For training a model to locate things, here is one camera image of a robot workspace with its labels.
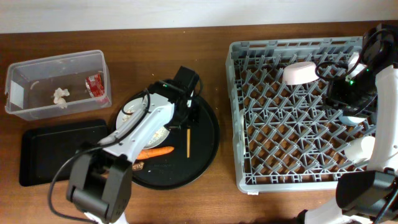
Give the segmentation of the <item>wooden chopstick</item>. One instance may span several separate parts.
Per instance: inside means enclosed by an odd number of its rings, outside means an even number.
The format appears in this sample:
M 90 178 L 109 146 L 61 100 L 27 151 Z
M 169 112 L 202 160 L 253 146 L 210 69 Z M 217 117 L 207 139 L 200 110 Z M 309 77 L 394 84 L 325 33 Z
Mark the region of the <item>wooden chopstick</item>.
M 190 158 L 190 137 L 191 135 L 191 130 L 187 129 L 187 158 Z

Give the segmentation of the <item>white cup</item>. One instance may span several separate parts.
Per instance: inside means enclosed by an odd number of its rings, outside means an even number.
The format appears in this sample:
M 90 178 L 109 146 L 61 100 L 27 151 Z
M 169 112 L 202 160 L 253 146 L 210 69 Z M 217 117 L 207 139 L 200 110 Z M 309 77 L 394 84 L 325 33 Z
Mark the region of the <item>white cup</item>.
M 355 164 L 368 161 L 372 156 L 375 140 L 373 136 L 363 136 L 350 141 L 344 149 L 345 156 Z

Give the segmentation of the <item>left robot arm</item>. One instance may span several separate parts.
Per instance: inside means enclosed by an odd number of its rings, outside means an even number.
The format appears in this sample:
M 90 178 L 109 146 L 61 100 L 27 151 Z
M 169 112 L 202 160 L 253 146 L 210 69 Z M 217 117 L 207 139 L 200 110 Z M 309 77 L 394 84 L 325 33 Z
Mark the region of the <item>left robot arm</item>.
M 180 67 L 171 80 L 151 84 L 127 121 L 94 149 L 73 158 L 67 200 L 86 215 L 84 222 L 120 219 L 131 197 L 133 163 L 160 128 L 189 127 L 197 85 L 201 85 L 199 75 L 187 67 Z

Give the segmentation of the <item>white plastic fork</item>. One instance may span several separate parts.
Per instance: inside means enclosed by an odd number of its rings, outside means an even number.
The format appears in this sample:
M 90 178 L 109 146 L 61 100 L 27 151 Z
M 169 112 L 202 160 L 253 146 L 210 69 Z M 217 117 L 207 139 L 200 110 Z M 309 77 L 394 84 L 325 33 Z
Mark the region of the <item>white plastic fork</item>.
M 241 155 L 245 155 L 245 135 L 244 135 L 244 110 L 239 110 L 239 140 L 241 142 Z

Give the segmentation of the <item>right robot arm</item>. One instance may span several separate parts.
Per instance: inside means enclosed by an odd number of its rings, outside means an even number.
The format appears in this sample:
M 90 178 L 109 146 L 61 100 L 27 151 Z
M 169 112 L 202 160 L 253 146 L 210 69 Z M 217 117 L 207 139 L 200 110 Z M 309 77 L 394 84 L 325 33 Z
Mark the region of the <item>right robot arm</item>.
M 383 223 L 397 221 L 397 27 L 379 24 L 363 35 L 357 56 L 340 77 L 328 81 L 325 105 L 345 116 L 376 113 L 376 133 L 349 143 L 348 159 L 366 161 L 362 172 L 340 177 L 336 196 L 313 210 L 303 210 L 297 223 Z

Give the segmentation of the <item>pink bowl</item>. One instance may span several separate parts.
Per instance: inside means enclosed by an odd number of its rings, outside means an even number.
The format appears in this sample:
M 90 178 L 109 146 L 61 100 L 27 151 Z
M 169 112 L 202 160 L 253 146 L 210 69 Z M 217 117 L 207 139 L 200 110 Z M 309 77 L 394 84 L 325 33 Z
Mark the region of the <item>pink bowl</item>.
M 319 77 L 315 74 L 314 62 L 297 62 L 284 68 L 282 81 L 286 85 L 301 85 L 313 82 Z

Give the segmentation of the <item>red sauce packet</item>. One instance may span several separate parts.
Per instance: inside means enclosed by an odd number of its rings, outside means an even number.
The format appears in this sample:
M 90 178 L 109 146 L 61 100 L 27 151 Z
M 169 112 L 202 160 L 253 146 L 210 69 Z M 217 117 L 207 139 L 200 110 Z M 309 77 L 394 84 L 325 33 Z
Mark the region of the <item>red sauce packet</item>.
M 85 85 L 92 98 L 104 95 L 104 86 L 99 73 L 85 78 Z

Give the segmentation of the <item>blue cup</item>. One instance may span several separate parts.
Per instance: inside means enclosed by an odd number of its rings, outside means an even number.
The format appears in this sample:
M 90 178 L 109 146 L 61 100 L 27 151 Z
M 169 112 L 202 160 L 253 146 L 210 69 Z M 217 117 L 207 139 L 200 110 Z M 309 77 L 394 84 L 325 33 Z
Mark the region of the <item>blue cup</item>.
M 366 120 L 366 118 L 343 116 L 342 114 L 339 115 L 338 119 L 341 121 L 342 124 L 345 124 L 347 126 L 356 126 Z

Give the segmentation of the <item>grey plate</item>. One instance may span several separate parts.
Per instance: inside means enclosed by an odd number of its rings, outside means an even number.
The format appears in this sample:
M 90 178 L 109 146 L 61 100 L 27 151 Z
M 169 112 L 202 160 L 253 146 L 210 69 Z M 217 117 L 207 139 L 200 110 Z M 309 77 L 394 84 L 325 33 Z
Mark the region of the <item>grey plate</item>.
M 119 129 L 130 117 L 129 113 L 135 113 L 136 110 L 138 109 L 138 106 L 141 104 L 141 99 L 136 98 L 134 100 L 131 100 L 124 106 L 124 111 L 120 111 L 117 115 L 116 118 L 116 124 L 115 127 L 116 129 Z M 144 149 L 151 149 L 157 147 L 159 144 L 164 142 L 167 137 L 169 136 L 170 131 L 167 130 L 165 127 L 161 127 L 156 133 L 152 136 L 150 141 L 144 146 Z

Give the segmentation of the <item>white napkin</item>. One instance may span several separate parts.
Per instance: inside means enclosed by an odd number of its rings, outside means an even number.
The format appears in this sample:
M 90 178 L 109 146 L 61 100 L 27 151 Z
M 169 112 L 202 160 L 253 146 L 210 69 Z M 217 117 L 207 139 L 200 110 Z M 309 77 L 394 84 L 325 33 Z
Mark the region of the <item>white napkin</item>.
M 57 88 L 53 94 L 53 103 L 58 105 L 61 109 L 67 108 L 67 102 L 64 99 L 65 96 L 69 96 L 70 93 L 67 89 Z

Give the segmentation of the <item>rice and nut scraps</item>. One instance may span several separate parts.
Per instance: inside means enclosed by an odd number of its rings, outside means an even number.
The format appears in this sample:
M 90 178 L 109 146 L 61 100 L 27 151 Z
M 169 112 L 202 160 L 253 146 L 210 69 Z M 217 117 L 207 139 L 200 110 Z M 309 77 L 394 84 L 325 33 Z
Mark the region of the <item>rice and nut scraps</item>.
M 131 115 L 128 115 L 128 113 L 134 113 L 134 110 L 127 110 L 126 113 L 120 112 L 120 114 L 123 114 L 120 118 L 117 118 L 116 120 L 116 128 L 119 128 L 122 124 L 124 124 L 130 117 Z M 165 127 L 161 127 L 156 133 L 151 137 L 149 142 L 144 146 L 144 149 L 150 149 L 150 148 L 155 148 L 159 144 L 161 144 L 163 141 L 166 140 L 168 137 L 170 131 L 168 131 Z

